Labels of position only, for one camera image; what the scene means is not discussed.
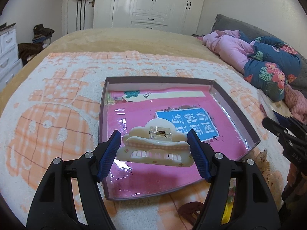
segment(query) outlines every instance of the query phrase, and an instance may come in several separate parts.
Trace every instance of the yellow object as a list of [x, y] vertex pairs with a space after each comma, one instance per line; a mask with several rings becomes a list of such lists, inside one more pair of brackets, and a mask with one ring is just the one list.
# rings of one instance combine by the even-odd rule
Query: yellow object
[[224, 214], [223, 214], [223, 217], [222, 217], [222, 224], [226, 224], [230, 221], [232, 206], [233, 206], [233, 203], [226, 204]]

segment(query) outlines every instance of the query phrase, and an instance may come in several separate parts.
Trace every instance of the white drawer cabinet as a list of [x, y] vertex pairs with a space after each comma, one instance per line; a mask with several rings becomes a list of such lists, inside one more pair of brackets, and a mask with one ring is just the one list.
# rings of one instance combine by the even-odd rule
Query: white drawer cabinet
[[18, 60], [17, 45], [13, 45], [0, 57], [0, 74]]
[[168, 25], [168, 19], [162, 16], [153, 16], [147, 14], [137, 14], [133, 13], [132, 15], [133, 22], [144, 22], [151, 24], [160, 24], [160, 25]]
[[2, 53], [6, 52], [12, 46], [16, 45], [16, 31], [15, 27], [7, 29], [2, 34], [0, 33], [0, 42], [1, 42], [1, 51]]
[[131, 23], [131, 27], [147, 28], [147, 29], [156, 29], [156, 30], [161, 30], [161, 31], [167, 31], [167, 26], [158, 25], [158, 24], [132, 22]]
[[8, 69], [6, 69], [4, 73], [0, 74], [0, 92], [11, 81], [11, 79], [20, 71], [21, 68], [22, 68], [22, 60], [19, 59]]
[[15, 24], [12, 24], [0, 31], [0, 92], [21, 68]]

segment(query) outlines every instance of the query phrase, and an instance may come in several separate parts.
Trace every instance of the gray pillow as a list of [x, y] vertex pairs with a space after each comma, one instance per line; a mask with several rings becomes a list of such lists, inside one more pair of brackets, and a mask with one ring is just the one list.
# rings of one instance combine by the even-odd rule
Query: gray pillow
[[[212, 27], [212, 31], [214, 30], [241, 30], [249, 39], [256, 39], [259, 36], [273, 36], [276, 37], [258, 27], [255, 27], [251, 24], [248, 24], [243, 21], [239, 21], [236, 19], [232, 19], [229, 17], [226, 17], [224, 15], [218, 14], [215, 18], [215, 23]], [[293, 81], [290, 86], [300, 91], [305, 98], [307, 98], [307, 60], [304, 56], [302, 56], [300, 53], [298, 53], [301, 59], [301, 71], [300, 75], [296, 78], [295, 81]]]

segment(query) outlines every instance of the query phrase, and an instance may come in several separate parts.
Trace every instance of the blue gripper pad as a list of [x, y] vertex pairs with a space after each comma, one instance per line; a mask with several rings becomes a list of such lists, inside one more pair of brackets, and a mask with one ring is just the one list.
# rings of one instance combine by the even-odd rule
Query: blue gripper pad
[[191, 147], [191, 154], [198, 169], [198, 172], [202, 178], [205, 178], [207, 182], [211, 181], [211, 174], [209, 172], [209, 161], [206, 158], [201, 146], [199, 145], [199, 139], [196, 139], [195, 135], [190, 130], [188, 132], [188, 144]]
[[107, 142], [109, 144], [108, 148], [106, 149], [105, 153], [103, 154], [99, 162], [99, 170], [97, 173], [97, 178], [100, 181], [102, 181], [103, 178], [108, 176], [121, 142], [122, 142], [122, 135], [120, 134], [119, 131], [116, 131], [111, 141], [110, 139], [108, 140]]
[[276, 116], [276, 118], [277, 118], [277, 120], [278, 120], [278, 122], [281, 126], [283, 126], [284, 128], [290, 127], [289, 120], [286, 117], [284, 117], [283, 115], [280, 115], [277, 112], [274, 112], [274, 114], [275, 114], [275, 116]]

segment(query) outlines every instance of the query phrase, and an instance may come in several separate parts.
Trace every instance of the orange and white towel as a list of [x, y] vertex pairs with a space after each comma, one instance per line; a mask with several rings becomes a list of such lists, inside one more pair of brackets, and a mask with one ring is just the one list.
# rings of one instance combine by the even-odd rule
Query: orange and white towel
[[[98, 144], [100, 100], [105, 78], [110, 76], [216, 80], [250, 120], [261, 139], [258, 149], [267, 149], [271, 169], [282, 174], [280, 186], [285, 185], [290, 164], [281, 155], [276, 137], [261, 125], [257, 89], [230, 67], [136, 51], [51, 53], [15, 91], [0, 118], [0, 191], [23, 224], [51, 161], [79, 158]], [[204, 202], [208, 188], [200, 182], [163, 196], [104, 202], [117, 229], [187, 230], [192, 226], [177, 209], [191, 201]], [[73, 194], [78, 218], [86, 223], [76, 180]]]

